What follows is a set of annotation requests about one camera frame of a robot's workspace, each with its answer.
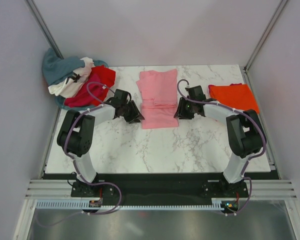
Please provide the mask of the pink t-shirt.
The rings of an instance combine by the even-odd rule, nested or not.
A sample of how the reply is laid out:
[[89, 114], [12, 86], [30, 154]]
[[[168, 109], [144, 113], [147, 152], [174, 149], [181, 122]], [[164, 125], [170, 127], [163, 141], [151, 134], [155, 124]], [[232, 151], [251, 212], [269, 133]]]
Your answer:
[[155, 70], [141, 71], [136, 82], [142, 103], [141, 114], [144, 130], [177, 128], [179, 122], [174, 118], [178, 107], [177, 69], [165, 72]]

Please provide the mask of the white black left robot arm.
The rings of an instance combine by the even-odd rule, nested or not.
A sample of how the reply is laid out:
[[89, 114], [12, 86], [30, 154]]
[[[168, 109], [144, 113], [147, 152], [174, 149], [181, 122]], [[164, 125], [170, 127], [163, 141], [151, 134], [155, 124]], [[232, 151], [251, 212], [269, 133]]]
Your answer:
[[76, 181], [72, 184], [71, 197], [96, 197], [102, 185], [93, 167], [90, 148], [93, 143], [95, 126], [104, 122], [124, 118], [128, 124], [141, 123], [145, 117], [139, 111], [129, 92], [117, 89], [114, 96], [99, 106], [80, 113], [68, 110], [57, 136], [60, 146], [73, 163]]

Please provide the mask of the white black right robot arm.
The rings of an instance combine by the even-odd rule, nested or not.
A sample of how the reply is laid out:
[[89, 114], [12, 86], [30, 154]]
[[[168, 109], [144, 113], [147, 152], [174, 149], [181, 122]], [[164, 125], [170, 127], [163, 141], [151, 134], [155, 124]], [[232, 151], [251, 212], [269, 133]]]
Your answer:
[[247, 196], [245, 172], [251, 160], [266, 152], [267, 139], [255, 110], [240, 110], [207, 98], [200, 85], [185, 88], [174, 118], [192, 120], [196, 115], [213, 119], [226, 126], [228, 144], [232, 151], [229, 162], [217, 182], [204, 187], [210, 196]]

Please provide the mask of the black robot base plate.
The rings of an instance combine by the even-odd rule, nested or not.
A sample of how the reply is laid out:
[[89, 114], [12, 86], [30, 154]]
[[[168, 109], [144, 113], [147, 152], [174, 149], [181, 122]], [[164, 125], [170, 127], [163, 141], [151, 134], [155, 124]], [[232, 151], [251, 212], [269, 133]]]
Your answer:
[[[98, 183], [103, 185], [96, 198], [109, 205], [181, 205], [209, 204], [214, 198], [240, 199], [248, 197], [248, 180], [245, 180], [248, 195], [233, 197], [211, 196], [205, 193], [205, 186], [222, 177], [215, 173], [99, 173]], [[44, 180], [76, 181], [74, 173], [45, 173]]]

